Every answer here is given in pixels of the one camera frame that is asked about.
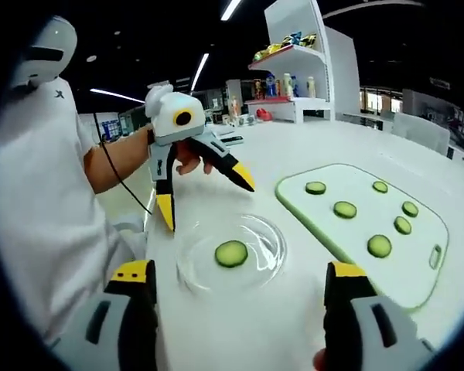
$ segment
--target cord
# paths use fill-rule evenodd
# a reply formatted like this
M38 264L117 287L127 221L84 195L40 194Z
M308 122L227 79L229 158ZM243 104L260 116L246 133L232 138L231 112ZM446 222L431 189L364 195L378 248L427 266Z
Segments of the cord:
M140 207L142 207L149 215L153 215L152 212L149 211L148 209L146 209L146 206L144 206L142 204L142 202L139 201L138 197L136 197L136 195L129 189L129 187L127 187L125 185L124 181L122 180L122 178L118 174L117 169L115 168L115 165L112 162L112 160L110 158L110 155L108 154L108 150L105 147L105 143L103 143L103 139L101 138L101 131L100 131L100 127L98 126L98 119L97 119L95 113L93 114L93 117L94 117L94 123L96 124L96 131L98 132L98 137L100 139L100 145L103 148L103 150L105 152L105 155L107 156L108 162L110 163L110 166L111 166L112 170L114 171L115 176L117 177L117 180L122 184L122 186L127 190L127 192L129 192L131 194L132 198L136 200L136 202L140 205Z

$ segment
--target glass plate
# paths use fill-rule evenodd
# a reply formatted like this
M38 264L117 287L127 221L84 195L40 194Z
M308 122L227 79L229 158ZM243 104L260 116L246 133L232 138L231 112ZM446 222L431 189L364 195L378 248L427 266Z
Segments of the glass plate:
M215 249L230 240L247 247L247 259L239 267L221 267L215 261ZM267 284L282 266L286 248L280 230L263 217L210 217L181 235L177 267L179 276L193 291L242 291Z

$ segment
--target ceiling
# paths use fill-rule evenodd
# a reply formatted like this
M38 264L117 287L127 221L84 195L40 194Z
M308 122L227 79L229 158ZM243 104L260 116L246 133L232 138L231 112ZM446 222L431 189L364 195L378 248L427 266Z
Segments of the ceiling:
M63 77L73 88L78 111L126 111L139 105L93 94L91 88L144 99L147 85L170 80L189 91L204 53L210 58L196 90L256 77L247 65L269 44L264 10L275 0L243 0L231 19L221 22L228 2L74 2L63 15L77 30L78 48ZM325 15L360 3L319 0L319 7ZM464 107L464 5L427 3L426 8L374 6L325 23L353 37L361 85L414 88ZM89 56L97 58L88 63ZM450 82L451 91L436 90L429 77ZM176 83L182 78L189 80Z

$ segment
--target white table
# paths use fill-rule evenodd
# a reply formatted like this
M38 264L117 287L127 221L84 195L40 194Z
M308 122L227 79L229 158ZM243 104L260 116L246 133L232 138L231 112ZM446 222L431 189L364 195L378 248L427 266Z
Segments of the white table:
M337 121L266 123L238 129L232 152L251 169L257 192L221 174L174 178L179 231L213 208L256 213L279 226L288 244L283 271L259 291L212 300L190 292L176 273L176 245L162 217L148 221L148 257L155 259L161 333L174 371L310 370L324 346L322 293L332 255L275 198L287 175L332 163L361 167L436 211L450 243L437 286L411 314L418 335L444 344L464 315L464 170L445 156L403 138Z

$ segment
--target white cutting board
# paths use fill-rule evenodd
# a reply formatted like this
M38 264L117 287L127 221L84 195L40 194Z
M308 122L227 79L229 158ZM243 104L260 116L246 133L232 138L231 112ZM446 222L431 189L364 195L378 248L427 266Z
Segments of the white cutting board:
M376 289L404 308L415 309L430 297L442 267L449 232L440 216L410 195L388 185L387 193L372 187L379 179L360 168L335 164L283 179L277 186L280 202L296 216L339 260L363 268ZM307 182L323 182L323 195L305 191ZM333 212L338 201L357 208L357 216L341 219ZM419 208L415 218L402 212L402 203L413 202ZM405 217L411 234L396 231L394 219ZM385 235L392 251L385 258L373 257L367 241L375 234ZM440 252L433 253L435 246Z

